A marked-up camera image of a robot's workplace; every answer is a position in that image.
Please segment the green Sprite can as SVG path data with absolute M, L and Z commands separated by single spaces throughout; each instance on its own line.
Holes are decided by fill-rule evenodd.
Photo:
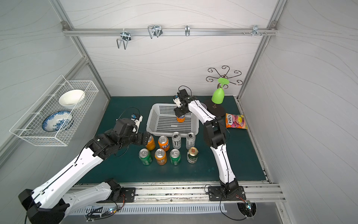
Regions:
M 177 166 L 181 162 L 181 154 L 178 149 L 172 149 L 170 152 L 170 161 L 171 164 Z
M 150 151 L 146 148 L 143 148 L 139 151 L 139 158 L 146 166 L 150 165 L 153 161 Z

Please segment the orange Fanta can back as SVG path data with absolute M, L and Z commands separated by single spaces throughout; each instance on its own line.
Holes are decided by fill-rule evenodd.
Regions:
M 183 123 L 183 122 L 185 121 L 185 119 L 186 119 L 185 115 L 182 115 L 182 116 L 180 116 L 180 117 L 177 117 L 177 121 L 178 121 L 179 123 Z

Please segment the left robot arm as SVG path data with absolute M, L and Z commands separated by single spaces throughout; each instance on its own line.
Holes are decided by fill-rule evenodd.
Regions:
M 122 196 L 122 187 L 113 179 L 75 193 L 68 191 L 89 171 L 130 144 L 146 146 L 149 132 L 129 135 L 106 132 L 90 140 L 66 167 L 35 189 L 25 189 L 18 196 L 32 224 L 59 224 L 71 212 L 91 203 Z

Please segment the white Monster can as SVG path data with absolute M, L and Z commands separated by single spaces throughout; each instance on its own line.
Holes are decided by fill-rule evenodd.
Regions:
M 195 147 L 196 136 L 194 133 L 188 133 L 186 135 L 186 149 L 189 150 L 192 147 Z
M 173 149 L 181 148 L 181 134 L 179 132 L 174 132 L 172 134 L 172 145 Z

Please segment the orange soda can back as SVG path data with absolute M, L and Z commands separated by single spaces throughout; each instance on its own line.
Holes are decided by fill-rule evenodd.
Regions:
M 163 166 L 167 163 L 167 154 L 166 151 L 164 149 L 157 149 L 155 152 L 155 158 L 157 161 L 157 164 L 160 166 Z

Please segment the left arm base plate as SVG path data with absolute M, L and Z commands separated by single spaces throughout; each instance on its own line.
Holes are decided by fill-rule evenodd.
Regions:
M 108 199 L 98 201 L 97 203 L 110 203 L 110 202 L 125 202 L 133 203 L 135 200 L 136 188 L 121 188 L 115 189 L 113 193 L 110 194 Z

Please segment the orange fanta can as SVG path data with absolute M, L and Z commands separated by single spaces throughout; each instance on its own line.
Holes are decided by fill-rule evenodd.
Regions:
M 167 152 L 170 149 L 169 139 L 166 136 L 160 136 L 158 144 L 161 149 Z
M 180 117 L 177 117 L 177 121 L 178 121 L 179 123 L 183 123 L 183 122 L 185 121 L 185 119 L 186 119 L 185 115 L 182 115 L 182 116 L 180 116 Z

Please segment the orange soda can yellow band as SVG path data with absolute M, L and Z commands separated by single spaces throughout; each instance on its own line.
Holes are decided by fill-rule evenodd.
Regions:
M 146 148 L 149 150 L 149 151 L 152 151 L 154 150 L 156 147 L 156 144 L 155 144 L 155 140 L 153 138 L 153 136 L 151 135 L 148 139 L 148 143 L 146 145 Z

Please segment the white perforated plastic basket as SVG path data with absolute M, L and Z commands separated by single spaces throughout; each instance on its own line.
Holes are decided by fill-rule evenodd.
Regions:
M 184 138 L 188 133 L 199 132 L 199 119 L 192 113 L 185 115 L 183 122 L 178 122 L 174 113 L 175 104 L 154 104 L 150 110 L 146 130 L 154 136 L 171 137 L 174 132 Z

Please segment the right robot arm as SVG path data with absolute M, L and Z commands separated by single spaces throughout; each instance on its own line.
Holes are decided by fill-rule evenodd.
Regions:
M 218 167 L 221 192 L 226 197 L 235 194 L 239 189 L 239 184 L 227 154 L 227 135 L 223 119 L 211 114 L 195 96 L 175 95 L 173 102 L 177 106 L 174 109 L 177 117 L 192 113 L 203 124 L 204 141 L 212 150 Z

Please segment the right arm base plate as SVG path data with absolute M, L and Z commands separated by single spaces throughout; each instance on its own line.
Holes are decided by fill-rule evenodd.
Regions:
M 224 190 L 222 186 L 205 186 L 204 191 L 209 196 L 210 201 L 246 201 L 246 193 L 243 186 L 238 186 L 234 190 Z

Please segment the green gold-top can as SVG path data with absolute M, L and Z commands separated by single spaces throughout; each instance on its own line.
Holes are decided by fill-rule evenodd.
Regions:
M 187 152 L 187 161 L 191 164 L 194 164 L 198 160 L 198 149 L 195 147 L 191 147 Z

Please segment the orange Fanta can front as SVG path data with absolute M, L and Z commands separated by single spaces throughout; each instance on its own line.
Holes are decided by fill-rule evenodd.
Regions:
M 166 136 L 160 136 L 158 144 L 161 149 L 167 152 L 170 149 L 169 139 Z

